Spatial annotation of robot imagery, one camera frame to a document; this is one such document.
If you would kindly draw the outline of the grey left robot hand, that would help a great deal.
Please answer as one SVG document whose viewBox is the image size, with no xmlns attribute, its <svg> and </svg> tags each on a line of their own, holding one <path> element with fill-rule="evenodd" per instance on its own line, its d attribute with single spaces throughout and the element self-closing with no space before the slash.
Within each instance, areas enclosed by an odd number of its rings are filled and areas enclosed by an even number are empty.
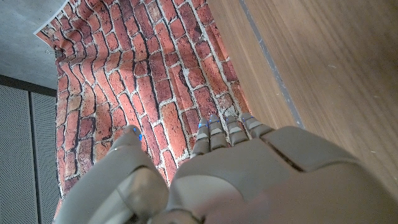
<svg viewBox="0 0 398 224">
<path fill-rule="evenodd" d="M 201 119 L 166 184 L 130 125 L 71 189 L 57 223 L 396 223 L 397 199 L 348 151 L 249 113 Z"/>
</svg>

